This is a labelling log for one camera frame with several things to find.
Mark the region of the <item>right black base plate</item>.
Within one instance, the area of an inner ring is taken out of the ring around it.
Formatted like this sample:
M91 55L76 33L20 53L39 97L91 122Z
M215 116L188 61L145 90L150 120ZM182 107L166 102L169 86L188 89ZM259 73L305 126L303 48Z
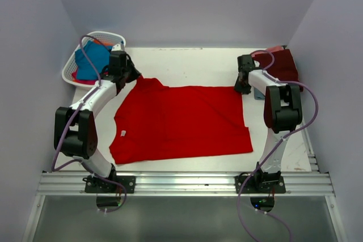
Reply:
M248 179L242 194L286 193L285 181L281 172L268 174L258 171Z

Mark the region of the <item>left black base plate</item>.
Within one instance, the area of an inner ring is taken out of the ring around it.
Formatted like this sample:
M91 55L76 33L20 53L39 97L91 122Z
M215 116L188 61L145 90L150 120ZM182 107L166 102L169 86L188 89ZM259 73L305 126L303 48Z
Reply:
M98 177L88 175L82 179L85 185L86 193L116 193L120 191L122 193L134 193L134 189L136 186L136 177L135 176L114 176L109 177L109 181L106 182Z

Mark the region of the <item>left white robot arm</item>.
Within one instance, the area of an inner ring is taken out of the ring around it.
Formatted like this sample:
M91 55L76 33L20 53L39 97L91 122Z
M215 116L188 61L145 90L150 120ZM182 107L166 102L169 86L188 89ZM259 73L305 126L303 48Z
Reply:
M123 50L111 51L108 73L101 78L80 100L69 107L59 107L55 113L54 148L52 170L59 171L69 165L55 167L59 153L80 162L96 176L98 186L105 192L114 191L118 179L113 175L115 167L98 150L95 118L116 97L127 83L139 78L129 54Z

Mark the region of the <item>magenta t shirt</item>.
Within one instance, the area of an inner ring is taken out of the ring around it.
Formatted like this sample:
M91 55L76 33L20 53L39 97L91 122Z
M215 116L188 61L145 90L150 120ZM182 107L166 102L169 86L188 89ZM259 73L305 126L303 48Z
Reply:
M85 84L85 85L91 85L92 86L96 82L96 80L82 80L82 79L77 79L77 74L78 74L78 71L77 70L71 74L71 76L73 77L73 82L75 82L75 83Z

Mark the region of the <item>folded maroon t shirt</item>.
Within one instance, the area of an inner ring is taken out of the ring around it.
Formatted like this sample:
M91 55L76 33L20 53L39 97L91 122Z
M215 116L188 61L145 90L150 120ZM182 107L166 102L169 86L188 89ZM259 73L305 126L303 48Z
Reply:
M298 70L290 50L285 49L274 52L272 55L274 56L275 61L274 64L267 69L267 72L281 81L299 82ZM263 68L266 68L272 62L272 57L268 53L257 52L252 54L252 58Z

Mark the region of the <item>white plastic laundry basket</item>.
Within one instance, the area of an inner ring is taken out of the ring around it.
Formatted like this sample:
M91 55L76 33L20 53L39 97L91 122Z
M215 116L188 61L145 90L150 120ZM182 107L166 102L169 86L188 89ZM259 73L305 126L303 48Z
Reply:
M106 42L110 44L117 44L117 43L123 43L124 47L126 46L126 39L117 33L113 32L107 32L107 31L93 31L88 33L87 35L90 35L92 37L97 38L101 42ZM80 49L79 44L74 49L74 52L69 57L68 61L66 62L64 68L62 69L62 78L66 83L69 83L76 88L80 88L82 90L89 90L92 86L91 85L85 85L85 84L79 84L73 82L73 77L71 74L75 72L78 68L76 62L75 62L75 52Z

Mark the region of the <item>folded light blue t shirt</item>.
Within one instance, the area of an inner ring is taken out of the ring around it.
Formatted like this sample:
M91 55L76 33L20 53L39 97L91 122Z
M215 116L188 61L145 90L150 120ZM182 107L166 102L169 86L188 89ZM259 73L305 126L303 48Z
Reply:
M262 92L260 92L257 88L254 88L254 99L255 100L264 100L265 95Z

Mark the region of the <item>aluminium mounting rail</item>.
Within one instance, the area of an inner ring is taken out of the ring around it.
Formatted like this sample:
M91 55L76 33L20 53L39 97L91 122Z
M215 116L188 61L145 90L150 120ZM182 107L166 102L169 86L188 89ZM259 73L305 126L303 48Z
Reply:
M310 172L284 172L286 193L249 194L251 196L334 196L330 175L320 173L315 155L308 154ZM118 176L135 176L134 196L235 196L241 186L239 172L146 172L122 171ZM37 187L39 196L83 196L86 171L43 173Z

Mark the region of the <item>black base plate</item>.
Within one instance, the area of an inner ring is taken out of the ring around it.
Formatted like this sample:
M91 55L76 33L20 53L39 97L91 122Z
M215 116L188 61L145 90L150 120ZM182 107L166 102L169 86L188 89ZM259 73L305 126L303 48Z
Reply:
M109 181L106 182L98 177L88 175L82 179L85 185L86 193L116 193L120 191L122 193L134 193L134 189L136 186L136 177L135 176L114 176L109 177Z
M281 172L268 174L258 171L248 179L242 194L286 193L285 181Z

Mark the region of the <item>orange t shirt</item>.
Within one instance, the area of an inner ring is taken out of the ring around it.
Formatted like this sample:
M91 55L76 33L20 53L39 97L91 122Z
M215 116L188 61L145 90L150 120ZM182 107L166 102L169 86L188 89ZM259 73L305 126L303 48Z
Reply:
M105 45L106 47L113 47L113 44L106 43L106 42L98 42L98 41L96 41L95 43L100 44L100 45Z

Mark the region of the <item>folded pink t shirt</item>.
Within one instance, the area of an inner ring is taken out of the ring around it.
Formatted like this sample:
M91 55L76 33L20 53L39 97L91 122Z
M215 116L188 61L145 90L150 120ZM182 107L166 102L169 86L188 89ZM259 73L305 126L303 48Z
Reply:
M270 48L266 49L266 51L270 52L270 53L279 52L279 51L282 51L282 50L285 50L285 47L282 46L282 45L273 46L273 47L270 47Z

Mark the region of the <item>red t shirt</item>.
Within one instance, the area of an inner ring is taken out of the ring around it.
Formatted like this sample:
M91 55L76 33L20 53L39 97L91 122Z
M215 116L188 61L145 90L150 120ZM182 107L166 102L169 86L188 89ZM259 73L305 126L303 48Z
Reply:
M114 121L116 164L253 151L242 96L232 86L169 87L140 77Z

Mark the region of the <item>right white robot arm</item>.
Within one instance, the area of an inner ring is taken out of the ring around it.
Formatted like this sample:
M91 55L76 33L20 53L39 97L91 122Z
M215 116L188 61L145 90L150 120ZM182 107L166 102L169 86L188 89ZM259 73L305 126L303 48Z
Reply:
M283 83L265 69L257 67L251 55L237 57L238 77L234 89L243 95L252 88L264 95L263 119L268 128L263 154L252 175L252 184L258 192L266 192L278 182L281 161L289 139L302 122L300 87L294 83Z

